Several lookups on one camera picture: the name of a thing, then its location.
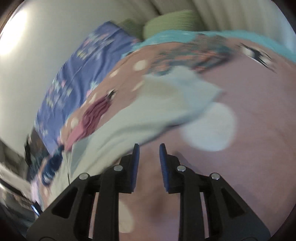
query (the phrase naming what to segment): pink fabric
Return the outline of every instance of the pink fabric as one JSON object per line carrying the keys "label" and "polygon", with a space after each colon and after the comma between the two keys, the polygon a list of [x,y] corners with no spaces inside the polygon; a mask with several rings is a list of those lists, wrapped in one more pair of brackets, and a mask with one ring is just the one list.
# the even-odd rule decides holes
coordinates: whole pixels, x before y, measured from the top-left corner
{"label": "pink fabric", "polygon": [[81,122],[72,130],[65,151],[70,151],[72,146],[78,140],[85,138],[96,130],[101,116],[108,110],[110,101],[107,96],[104,96],[95,101],[84,113]]}

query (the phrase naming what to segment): green pillow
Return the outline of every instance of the green pillow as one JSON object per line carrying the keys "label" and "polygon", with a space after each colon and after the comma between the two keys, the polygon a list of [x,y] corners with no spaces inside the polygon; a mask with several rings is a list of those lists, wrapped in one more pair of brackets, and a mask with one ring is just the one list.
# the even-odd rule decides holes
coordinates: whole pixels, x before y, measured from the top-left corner
{"label": "green pillow", "polygon": [[171,12],[148,21],[144,26],[144,39],[169,29],[203,31],[204,24],[197,12],[182,10]]}

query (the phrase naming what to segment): teal and orange patterned cloth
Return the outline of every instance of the teal and orange patterned cloth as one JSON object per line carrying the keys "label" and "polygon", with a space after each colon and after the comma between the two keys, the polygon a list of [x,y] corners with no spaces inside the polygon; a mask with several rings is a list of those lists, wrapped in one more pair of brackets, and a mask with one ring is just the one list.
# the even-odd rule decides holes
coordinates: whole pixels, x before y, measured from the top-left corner
{"label": "teal and orange patterned cloth", "polygon": [[184,65],[202,72],[230,59],[232,50],[226,46],[226,38],[198,34],[196,38],[173,50],[160,52],[149,73],[165,75],[174,66]]}

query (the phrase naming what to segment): bright light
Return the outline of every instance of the bright light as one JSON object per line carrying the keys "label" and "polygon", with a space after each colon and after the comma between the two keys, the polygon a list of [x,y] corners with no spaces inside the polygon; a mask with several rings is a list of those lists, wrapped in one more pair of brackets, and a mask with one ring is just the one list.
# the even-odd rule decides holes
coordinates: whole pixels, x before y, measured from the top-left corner
{"label": "bright light", "polygon": [[0,55],[8,54],[18,43],[25,29],[27,13],[18,12],[5,25],[0,37]]}

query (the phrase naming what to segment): bed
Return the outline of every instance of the bed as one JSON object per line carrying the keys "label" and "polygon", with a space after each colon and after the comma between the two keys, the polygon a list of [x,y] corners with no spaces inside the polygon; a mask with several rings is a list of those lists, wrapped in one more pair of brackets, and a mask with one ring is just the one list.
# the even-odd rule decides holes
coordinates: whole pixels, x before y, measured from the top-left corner
{"label": "bed", "polygon": [[[120,239],[177,240],[179,197],[165,192],[158,154],[165,143],[168,153],[196,173],[220,173],[272,235],[282,230],[296,202],[295,54],[247,31],[168,30],[137,43],[110,22],[102,26],[63,66],[38,112],[36,130],[49,152],[67,143],[91,105],[112,91],[115,95],[96,131],[63,153],[50,186],[42,184],[43,160],[32,182],[33,198],[45,209],[80,173],[101,173],[139,143],[135,192],[120,195]],[[176,70],[216,88],[198,110],[189,103],[201,100],[190,89],[168,81]],[[163,83],[162,90],[176,96],[151,95],[152,83]],[[184,101],[187,112],[166,103],[164,93],[173,103]],[[141,102],[142,97],[156,105]],[[167,119],[157,119],[156,106]],[[148,113],[158,121],[151,123]]]}

